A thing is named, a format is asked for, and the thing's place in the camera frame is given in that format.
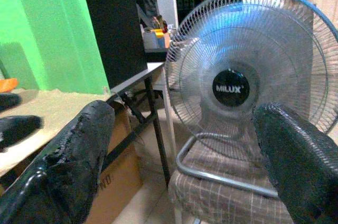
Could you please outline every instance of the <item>fan motor hub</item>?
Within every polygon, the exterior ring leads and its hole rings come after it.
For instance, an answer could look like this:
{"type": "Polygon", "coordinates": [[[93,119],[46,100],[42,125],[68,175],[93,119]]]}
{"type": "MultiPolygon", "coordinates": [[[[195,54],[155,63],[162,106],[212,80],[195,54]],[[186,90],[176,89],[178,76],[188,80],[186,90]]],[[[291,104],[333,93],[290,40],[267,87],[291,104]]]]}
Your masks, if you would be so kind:
{"type": "Polygon", "coordinates": [[[243,73],[231,68],[221,71],[212,83],[216,99],[223,105],[237,107],[242,105],[250,94],[250,86],[243,73]]]}

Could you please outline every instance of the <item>fan guard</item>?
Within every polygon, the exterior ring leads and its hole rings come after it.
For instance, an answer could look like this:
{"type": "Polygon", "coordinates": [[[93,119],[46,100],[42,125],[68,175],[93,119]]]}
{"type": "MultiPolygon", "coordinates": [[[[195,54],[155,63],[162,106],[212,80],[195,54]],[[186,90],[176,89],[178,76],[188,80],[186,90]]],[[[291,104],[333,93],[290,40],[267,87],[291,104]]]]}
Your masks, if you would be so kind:
{"type": "Polygon", "coordinates": [[[338,111],[337,40],[306,0],[206,0],[181,23],[167,54],[174,110],[203,144],[243,161],[261,158],[251,118],[265,102],[328,133],[338,111]]]}

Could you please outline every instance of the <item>black table leg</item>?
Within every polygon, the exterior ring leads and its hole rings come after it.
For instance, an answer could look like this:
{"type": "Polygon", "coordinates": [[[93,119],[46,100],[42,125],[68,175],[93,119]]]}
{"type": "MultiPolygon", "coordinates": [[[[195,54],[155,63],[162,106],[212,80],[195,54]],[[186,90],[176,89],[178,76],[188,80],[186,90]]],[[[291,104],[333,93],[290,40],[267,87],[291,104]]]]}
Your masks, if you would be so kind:
{"type": "Polygon", "coordinates": [[[161,157],[162,168],[163,168],[163,172],[164,172],[164,179],[165,179],[166,185],[168,186],[169,180],[170,180],[170,173],[169,173],[168,161],[167,161],[167,157],[166,157],[166,154],[165,154],[165,148],[164,148],[163,139],[162,139],[161,127],[159,125],[157,109],[155,107],[155,99],[154,99],[154,92],[153,92],[151,76],[149,78],[146,78],[144,80],[144,83],[145,83],[146,90],[147,90],[147,96],[148,96],[150,111],[151,111],[152,114],[156,114],[156,118],[153,121],[154,129],[155,129],[155,134],[156,134],[156,139],[157,139],[159,155],[161,157]]]}

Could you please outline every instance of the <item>green wall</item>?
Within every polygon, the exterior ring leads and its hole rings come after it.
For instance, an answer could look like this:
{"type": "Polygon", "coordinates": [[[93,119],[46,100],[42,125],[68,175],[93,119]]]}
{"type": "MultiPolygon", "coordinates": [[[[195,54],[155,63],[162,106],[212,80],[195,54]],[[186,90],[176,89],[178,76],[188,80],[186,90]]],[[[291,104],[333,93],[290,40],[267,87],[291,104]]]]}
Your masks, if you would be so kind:
{"type": "Polygon", "coordinates": [[[19,87],[108,87],[86,0],[0,0],[0,26],[0,69],[19,87]]]}

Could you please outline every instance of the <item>milux logo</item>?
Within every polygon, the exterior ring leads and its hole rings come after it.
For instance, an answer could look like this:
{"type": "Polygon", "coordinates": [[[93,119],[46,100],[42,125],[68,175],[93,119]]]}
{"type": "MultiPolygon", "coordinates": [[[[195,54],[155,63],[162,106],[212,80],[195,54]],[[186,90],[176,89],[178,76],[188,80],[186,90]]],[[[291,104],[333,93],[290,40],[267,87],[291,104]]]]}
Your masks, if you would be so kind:
{"type": "Polygon", "coordinates": [[[217,92],[241,93],[241,88],[244,88],[244,86],[216,85],[217,92]]]}

